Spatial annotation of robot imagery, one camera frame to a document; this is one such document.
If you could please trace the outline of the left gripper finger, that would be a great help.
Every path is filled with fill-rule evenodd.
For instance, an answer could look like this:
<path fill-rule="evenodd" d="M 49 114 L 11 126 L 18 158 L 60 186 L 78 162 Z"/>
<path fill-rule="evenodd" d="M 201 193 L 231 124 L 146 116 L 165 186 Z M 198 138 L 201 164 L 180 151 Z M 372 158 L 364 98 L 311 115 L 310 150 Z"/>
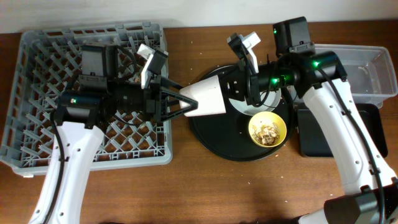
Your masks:
<path fill-rule="evenodd" d="M 179 93 L 161 93 L 160 122 L 174 119 L 198 108 L 198 102 Z"/>
<path fill-rule="evenodd" d="M 161 95 L 179 95 L 179 90 L 181 90 L 183 86 L 178 84 L 177 82 L 165 78 L 163 76 L 160 77 L 160 94 Z"/>

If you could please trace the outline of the pink cup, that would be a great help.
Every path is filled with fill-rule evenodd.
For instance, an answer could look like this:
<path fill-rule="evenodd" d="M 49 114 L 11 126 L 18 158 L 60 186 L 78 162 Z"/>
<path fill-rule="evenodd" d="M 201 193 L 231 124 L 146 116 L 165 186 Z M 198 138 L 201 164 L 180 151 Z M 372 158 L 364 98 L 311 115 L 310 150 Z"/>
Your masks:
<path fill-rule="evenodd" d="M 182 88 L 179 93 L 198 102 L 197 109 L 185 113 L 186 117 L 226 113 L 217 75 Z"/>

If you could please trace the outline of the yellow bowl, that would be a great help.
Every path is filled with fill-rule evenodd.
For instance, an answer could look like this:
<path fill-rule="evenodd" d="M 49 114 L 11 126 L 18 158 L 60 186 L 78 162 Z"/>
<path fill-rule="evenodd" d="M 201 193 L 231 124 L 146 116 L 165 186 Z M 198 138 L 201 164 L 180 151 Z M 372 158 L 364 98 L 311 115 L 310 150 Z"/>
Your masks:
<path fill-rule="evenodd" d="M 254 140 L 254 138 L 252 137 L 253 134 L 253 129 L 252 129 L 252 125 L 255 125 L 257 127 L 263 125 L 263 124 L 272 124 L 275 123 L 277 125 L 277 129 L 279 131 L 280 134 L 280 138 L 279 140 L 271 146 L 263 146 L 261 144 L 259 144 L 258 142 L 256 142 Z M 287 126 L 285 121 L 277 114 L 270 112 L 270 111 L 263 111 L 260 113 L 255 114 L 250 120 L 249 120 L 249 124 L 248 124 L 248 131 L 249 131 L 249 136 L 251 137 L 252 141 L 257 144 L 258 146 L 261 147 L 276 147 L 279 146 L 280 144 L 282 144 L 282 142 L 284 140 L 286 140 L 287 138 Z"/>

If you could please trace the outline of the food scraps pile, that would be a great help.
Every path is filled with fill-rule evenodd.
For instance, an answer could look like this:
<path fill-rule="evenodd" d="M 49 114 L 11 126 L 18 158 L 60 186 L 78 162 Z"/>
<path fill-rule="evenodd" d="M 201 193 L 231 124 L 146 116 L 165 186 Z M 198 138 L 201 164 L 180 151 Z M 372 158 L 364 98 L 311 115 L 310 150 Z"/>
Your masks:
<path fill-rule="evenodd" d="M 280 138 L 280 134 L 275 123 L 263 124 L 259 127 L 252 125 L 252 129 L 254 131 L 252 137 L 256 142 L 263 146 L 274 145 Z"/>

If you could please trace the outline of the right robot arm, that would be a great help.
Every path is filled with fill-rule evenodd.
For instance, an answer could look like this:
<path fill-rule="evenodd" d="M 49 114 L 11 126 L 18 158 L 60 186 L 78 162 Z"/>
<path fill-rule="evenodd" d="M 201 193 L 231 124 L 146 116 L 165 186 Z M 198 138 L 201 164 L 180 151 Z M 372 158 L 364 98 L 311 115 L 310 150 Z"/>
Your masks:
<path fill-rule="evenodd" d="M 312 112 L 335 158 L 344 196 L 295 223 L 392 223 L 397 220 L 397 176 L 380 155 L 351 93 L 348 75 L 337 54 L 318 53 L 306 18 L 272 26 L 277 60 L 258 65 L 253 52 L 256 33 L 233 34 L 227 42 L 239 59 L 239 72 L 225 75 L 225 96 L 255 107 L 268 93 L 288 86 Z"/>

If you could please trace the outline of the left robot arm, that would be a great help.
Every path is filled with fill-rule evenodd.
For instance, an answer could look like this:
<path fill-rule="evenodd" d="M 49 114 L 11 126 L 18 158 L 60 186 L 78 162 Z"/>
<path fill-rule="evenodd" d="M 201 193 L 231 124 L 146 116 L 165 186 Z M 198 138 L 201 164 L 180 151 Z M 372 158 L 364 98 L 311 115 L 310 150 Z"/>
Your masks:
<path fill-rule="evenodd" d="M 198 107 L 178 93 L 181 85 L 161 75 L 166 51 L 140 45 L 137 54 L 146 60 L 140 83 L 118 77 L 119 52 L 137 65 L 136 56 L 120 45 L 86 44 L 81 52 L 81 71 L 50 113 L 52 155 L 30 223 L 79 223 L 94 156 L 117 111 L 138 111 L 146 121 L 163 123 Z"/>

